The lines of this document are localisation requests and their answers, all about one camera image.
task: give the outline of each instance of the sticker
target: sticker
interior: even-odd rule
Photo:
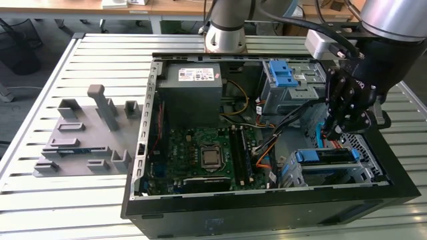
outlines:
[[[74,153],[73,150],[57,150],[57,152],[58,152],[60,154],[73,154],[73,153]]]
[[[270,179],[270,181],[272,181],[273,183],[276,183],[277,177],[276,177],[276,175],[273,174],[272,171],[270,171],[269,174],[268,174],[268,178]]]
[[[148,11],[128,11],[129,14],[148,14]]]
[[[256,106],[256,114],[257,115],[262,114],[262,107],[261,106]]]
[[[296,80],[305,80],[305,76],[301,74],[301,75],[293,75],[293,78]]]
[[[213,81],[213,68],[181,68],[178,81]]]

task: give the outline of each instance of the white table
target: white table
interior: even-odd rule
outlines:
[[[246,48],[249,53],[306,54],[301,37],[248,36]],[[196,35],[86,34],[70,40],[0,161],[0,239],[144,239],[130,221],[120,219],[125,175],[34,178],[32,172],[60,116],[56,107],[61,99],[76,98],[80,105],[94,105],[85,96],[86,87],[102,84],[116,105],[126,100],[142,103],[152,52],[200,53],[202,39]],[[216,239],[427,239],[425,107],[400,84],[390,89],[382,109],[392,119],[382,136],[423,196],[348,225],[248,232]]]

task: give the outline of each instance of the green motherboard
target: green motherboard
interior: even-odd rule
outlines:
[[[265,188],[261,170],[252,172],[250,182],[241,184],[236,180],[232,147],[240,146],[232,146],[230,131],[230,128],[192,128],[169,131],[166,163],[161,167],[157,166],[165,174],[162,178],[156,177],[154,184],[150,184],[154,186],[150,188],[152,195],[178,194],[181,180],[188,178],[229,178],[229,191]],[[241,131],[246,151],[250,151],[256,146],[254,130],[245,127]]]

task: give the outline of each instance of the chip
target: chip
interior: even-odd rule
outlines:
[[[218,145],[202,146],[201,152],[201,168],[208,172],[214,172],[221,167],[221,147]]]

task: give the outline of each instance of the ram slot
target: ram slot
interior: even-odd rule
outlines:
[[[246,179],[246,163],[245,163],[245,153],[242,147],[241,130],[230,128],[229,132],[229,147],[230,147],[230,157],[233,166],[233,179],[234,183],[244,186],[248,182]]]
[[[242,143],[242,157],[244,157],[244,165],[245,165],[245,181],[249,183],[253,182],[253,172],[250,166],[250,154],[248,149],[246,137],[245,137],[245,130],[240,127],[240,137]]]

